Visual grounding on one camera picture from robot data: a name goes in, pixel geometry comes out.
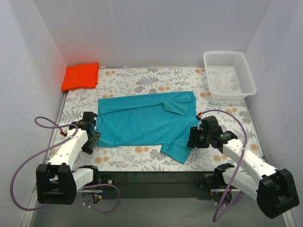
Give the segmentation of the teal t shirt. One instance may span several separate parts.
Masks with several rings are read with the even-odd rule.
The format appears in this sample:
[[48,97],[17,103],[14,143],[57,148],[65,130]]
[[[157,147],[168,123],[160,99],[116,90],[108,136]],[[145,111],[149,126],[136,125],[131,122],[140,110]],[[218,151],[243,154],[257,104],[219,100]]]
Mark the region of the teal t shirt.
[[168,92],[98,100],[99,147],[155,146],[185,163],[191,127],[197,126],[192,91]]

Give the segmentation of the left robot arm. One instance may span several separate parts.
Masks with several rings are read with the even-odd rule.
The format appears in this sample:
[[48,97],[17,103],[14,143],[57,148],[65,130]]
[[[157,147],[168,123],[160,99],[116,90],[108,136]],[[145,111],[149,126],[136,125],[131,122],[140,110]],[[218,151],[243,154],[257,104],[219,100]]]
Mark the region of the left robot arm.
[[47,164],[36,169],[37,199],[41,204],[73,204],[78,190],[84,186],[96,189],[101,178],[96,166],[81,166],[73,171],[78,154],[83,151],[92,154],[101,134],[94,132],[89,138],[86,130],[78,130],[75,136],[62,144]]

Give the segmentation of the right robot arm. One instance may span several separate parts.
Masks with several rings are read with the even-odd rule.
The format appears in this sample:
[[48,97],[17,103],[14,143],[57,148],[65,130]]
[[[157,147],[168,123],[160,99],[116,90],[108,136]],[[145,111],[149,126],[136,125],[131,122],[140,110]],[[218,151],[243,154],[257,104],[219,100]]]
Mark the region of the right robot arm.
[[230,163],[219,165],[214,170],[215,186],[225,188],[229,184],[256,201],[260,210],[269,218],[275,218],[298,206],[293,175],[287,169],[279,170],[269,165],[248,149],[231,131],[211,130],[191,127],[189,148],[208,148],[212,146],[236,162],[241,170],[234,174],[236,166]]

